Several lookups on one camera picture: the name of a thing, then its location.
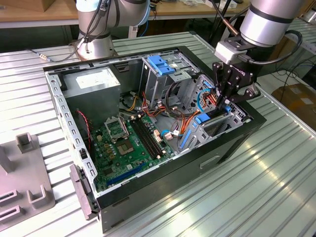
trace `ribbed metal surface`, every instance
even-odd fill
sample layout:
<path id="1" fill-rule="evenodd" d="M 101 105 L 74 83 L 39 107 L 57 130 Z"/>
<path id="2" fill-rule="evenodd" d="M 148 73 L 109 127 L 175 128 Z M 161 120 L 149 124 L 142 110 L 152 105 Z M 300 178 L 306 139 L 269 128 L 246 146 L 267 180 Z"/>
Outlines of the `ribbed metal surface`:
<path id="1" fill-rule="evenodd" d="M 190 33 L 117 40 L 119 54 L 186 45 L 205 63 L 212 49 Z M 54 59 L 70 47 L 45 50 Z M 39 136 L 56 205 L 0 236 L 102 236 L 86 221 L 69 178 L 72 164 L 41 67 L 26 51 L 0 55 L 0 143 Z M 316 230 L 316 140 L 265 96 L 250 102 L 267 122 L 233 157 L 126 220 L 109 236 L 312 236 Z"/>
<path id="2" fill-rule="evenodd" d="M 297 18 L 291 23 L 289 30 L 299 31 L 303 36 L 301 47 L 316 54 L 316 25 L 312 25 L 311 23 Z M 292 34 L 287 35 L 287 37 L 294 42 L 297 41 L 296 36 Z"/>

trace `yellow wire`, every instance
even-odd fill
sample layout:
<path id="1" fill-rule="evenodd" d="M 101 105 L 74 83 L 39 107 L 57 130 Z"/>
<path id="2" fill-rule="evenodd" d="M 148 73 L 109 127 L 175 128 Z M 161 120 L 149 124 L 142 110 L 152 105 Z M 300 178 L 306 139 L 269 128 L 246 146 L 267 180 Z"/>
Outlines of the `yellow wire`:
<path id="1" fill-rule="evenodd" d="M 133 105 L 129 109 L 127 109 L 126 111 L 132 111 L 135 108 L 137 98 L 138 98 L 138 96 L 134 97 Z"/>

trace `pcie slot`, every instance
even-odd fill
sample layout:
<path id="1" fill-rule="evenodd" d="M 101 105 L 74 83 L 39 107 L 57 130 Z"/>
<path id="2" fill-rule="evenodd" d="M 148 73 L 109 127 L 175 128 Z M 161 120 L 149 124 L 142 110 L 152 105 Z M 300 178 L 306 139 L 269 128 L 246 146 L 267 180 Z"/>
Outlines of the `pcie slot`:
<path id="1" fill-rule="evenodd" d="M 132 169 L 132 170 L 130 170 L 130 171 L 124 173 L 124 174 L 121 174 L 121 175 L 118 176 L 118 177 L 115 177 L 115 178 L 109 180 L 109 181 L 107 182 L 107 185 L 115 184 L 115 183 L 117 183 L 117 182 L 119 182 L 119 181 L 122 181 L 122 180 L 126 179 L 127 177 L 129 177 L 129 176 L 131 176 L 131 175 L 133 175 L 133 174 L 138 173 L 139 171 L 141 171 L 141 169 L 142 169 L 142 167 L 143 167 L 144 165 L 145 165 L 145 163 L 139 165 L 138 167 L 136 167 L 136 168 L 134 168 L 134 169 Z"/>

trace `open computer tower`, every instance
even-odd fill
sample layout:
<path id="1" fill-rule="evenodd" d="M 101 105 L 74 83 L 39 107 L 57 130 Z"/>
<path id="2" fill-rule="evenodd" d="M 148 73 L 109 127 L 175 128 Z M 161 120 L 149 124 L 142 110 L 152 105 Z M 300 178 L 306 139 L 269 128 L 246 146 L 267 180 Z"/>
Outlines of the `open computer tower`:
<path id="1" fill-rule="evenodd" d="M 103 232 L 227 160 L 266 121 L 216 107 L 212 70 L 186 47 L 44 68 L 87 220 Z"/>

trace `green circuit board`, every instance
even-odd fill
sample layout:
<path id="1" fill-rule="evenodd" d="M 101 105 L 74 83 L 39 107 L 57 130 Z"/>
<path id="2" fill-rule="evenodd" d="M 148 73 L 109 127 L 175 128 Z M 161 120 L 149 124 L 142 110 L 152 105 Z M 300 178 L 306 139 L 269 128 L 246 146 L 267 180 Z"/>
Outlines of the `green circuit board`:
<path id="1" fill-rule="evenodd" d="M 154 138 L 156 128 L 150 118 L 148 116 L 142 117 L 141 122 Z M 124 124 L 128 132 L 128 138 L 118 139 L 116 142 L 111 140 L 105 126 L 91 132 L 94 142 L 92 146 L 95 156 L 94 165 L 98 172 L 95 178 L 98 192 L 174 156 L 173 150 L 162 141 L 160 144 L 157 142 L 156 144 L 164 151 L 163 155 L 160 158 L 151 157 L 146 150 L 146 146 L 142 144 L 141 139 L 133 130 L 130 121 L 126 120 Z M 111 127 L 112 135 L 118 132 L 121 132 L 120 126 Z"/>

